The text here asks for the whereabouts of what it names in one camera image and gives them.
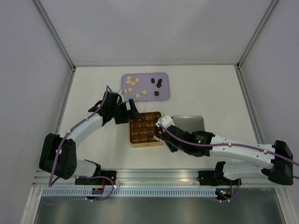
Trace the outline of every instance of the white table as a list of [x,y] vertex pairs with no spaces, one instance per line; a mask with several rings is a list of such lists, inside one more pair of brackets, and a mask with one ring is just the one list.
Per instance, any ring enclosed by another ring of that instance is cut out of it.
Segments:
[[[77,68],[60,131],[68,130],[87,110],[103,98],[105,86],[121,88],[127,73],[166,72],[171,98],[167,101],[136,102],[139,112],[200,115],[206,131],[229,139],[256,143],[234,67],[231,65],[133,66]],[[214,168],[230,158],[196,158],[183,152],[171,153],[167,146],[132,148],[128,124],[114,120],[91,134],[78,148],[77,158],[101,164],[105,169]]]

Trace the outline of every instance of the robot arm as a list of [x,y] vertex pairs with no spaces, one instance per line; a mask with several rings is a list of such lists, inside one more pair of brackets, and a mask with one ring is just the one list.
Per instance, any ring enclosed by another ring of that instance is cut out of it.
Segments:
[[273,155],[278,154],[293,159],[288,145],[283,141],[277,140],[274,145],[249,144],[229,140],[205,131],[188,133],[175,127],[169,116],[161,117],[156,126],[162,126],[164,129],[160,129],[161,138],[156,138],[156,140],[163,141],[171,152],[181,150],[196,157],[223,156],[243,161],[218,162],[213,176],[215,180],[223,180],[223,178],[236,180],[263,175],[274,183],[293,184],[292,164]]
[[129,100],[129,104],[130,110],[127,110],[122,91],[108,91],[105,101],[101,100],[89,109],[86,116],[72,128],[72,131],[68,130],[59,134],[50,133],[46,136],[39,168],[51,173],[57,149],[64,141],[54,175],[65,180],[71,176],[100,175],[101,167],[99,164],[88,160],[77,160],[76,148],[91,133],[104,126],[112,118],[114,118],[116,124],[128,123],[130,119],[141,119],[142,117],[137,111],[133,99]]

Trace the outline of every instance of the purple tray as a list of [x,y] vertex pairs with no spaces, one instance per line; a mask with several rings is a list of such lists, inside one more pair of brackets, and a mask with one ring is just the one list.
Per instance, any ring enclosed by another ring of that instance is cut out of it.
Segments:
[[[135,86],[131,84],[126,84],[127,77],[131,76],[132,81],[135,81],[136,78],[139,78],[139,83],[136,83]],[[157,87],[157,83],[159,79],[162,79],[162,86],[160,88]],[[168,100],[170,98],[170,88],[169,88],[169,80],[168,75],[164,72],[159,73],[137,73],[137,74],[125,74],[121,78],[121,89],[128,90],[128,88],[133,89],[131,93],[127,93],[124,95],[126,101],[129,99],[133,99],[134,101],[163,101]],[[143,95],[142,91],[145,90],[148,94]],[[155,96],[155,91],[159,91],[159,96]],[[140,95],[139,99],[135,98],[136,94]]]

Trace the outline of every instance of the brown box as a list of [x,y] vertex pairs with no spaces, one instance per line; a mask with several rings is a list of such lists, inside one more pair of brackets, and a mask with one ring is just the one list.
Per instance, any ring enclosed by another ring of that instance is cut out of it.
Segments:
[[163,143],[156,141],[154,135],[158,132],[155,123],[161,117],[160,112],[140,113],[142,119],[130,120],[130,143],[133,148],[162,146]]

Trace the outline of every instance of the gray floor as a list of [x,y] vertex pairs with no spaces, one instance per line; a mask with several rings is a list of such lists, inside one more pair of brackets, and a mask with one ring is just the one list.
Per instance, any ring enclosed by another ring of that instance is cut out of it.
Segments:
[[[58,202],[70,197],[47,197]],[[113,197],[102,202],[40,204],[39,224],[281,224],[275,193],[242,189],[230,203],[208,198]]]

